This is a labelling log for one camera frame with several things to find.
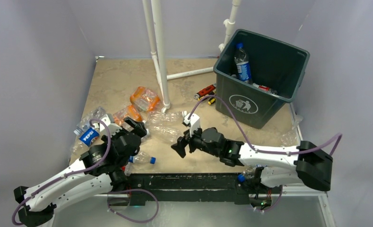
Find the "water bottle lake picture label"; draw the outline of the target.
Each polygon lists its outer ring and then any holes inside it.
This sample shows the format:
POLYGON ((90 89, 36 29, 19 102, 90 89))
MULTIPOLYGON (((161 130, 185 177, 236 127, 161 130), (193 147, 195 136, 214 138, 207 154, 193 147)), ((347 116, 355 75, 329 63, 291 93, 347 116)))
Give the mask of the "water bottle lake picture label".
POLYGON ((270 87, 266 87, 266 86, 263 86, 263 85, 258 85, 256 83, 253 83, 252 86, 256 87, 256 88, 258 88, 258 89, 260 89, 260 90, 262 90, 264 92, 267 92, 269 94, 277 95, 277 91, 274 90, 274 89, 272 89, 272 88, 270 88, 270 87))

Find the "small pepsi bottle blue cap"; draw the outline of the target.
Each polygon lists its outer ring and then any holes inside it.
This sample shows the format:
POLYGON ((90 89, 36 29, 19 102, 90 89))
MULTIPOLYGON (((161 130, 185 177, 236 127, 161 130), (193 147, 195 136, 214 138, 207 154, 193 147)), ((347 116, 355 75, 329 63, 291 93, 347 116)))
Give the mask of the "small pepsi bottle blue cap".
POLYGON ((237 71, 239 74, 239 80, 245 82, 247 84, 252 84, 252 75, 250 71, 249 65, 249 57, 245 50, 243 49, 243 43, 236 44, 236 50, 234 53, 234 62, 237 67, 237 71))

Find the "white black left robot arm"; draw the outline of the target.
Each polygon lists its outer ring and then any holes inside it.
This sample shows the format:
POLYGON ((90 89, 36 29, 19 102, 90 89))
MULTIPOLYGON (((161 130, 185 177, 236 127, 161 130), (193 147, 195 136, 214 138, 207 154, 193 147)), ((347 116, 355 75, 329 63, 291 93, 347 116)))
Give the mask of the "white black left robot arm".
POLYGON ((14 190, 18 203, 11 221, 15 226, 38 227, 62 209, 97 194, 122 193, 128 186, 123 171, 140 151, 148 131, 144 122, 124 120, 130 129, 92 119, 80 140, 87 149, 80 158, 48 180, 14 190))

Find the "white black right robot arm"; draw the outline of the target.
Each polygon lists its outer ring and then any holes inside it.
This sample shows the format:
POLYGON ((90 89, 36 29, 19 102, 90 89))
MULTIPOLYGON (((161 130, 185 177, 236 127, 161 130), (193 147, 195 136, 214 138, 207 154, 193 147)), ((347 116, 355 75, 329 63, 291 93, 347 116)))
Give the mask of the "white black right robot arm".
POLYGON ((186 156, 186 147, 191 153, 198 149, 215 156, 227 166, 254 167, 256 172, 251 185, 257 192, 300 183, 321 192, 331 189, 333 158, 309 141, 290 147, 250 145, 227 139, 212 127, 187 130, 171 145, 181 157, 186 156))

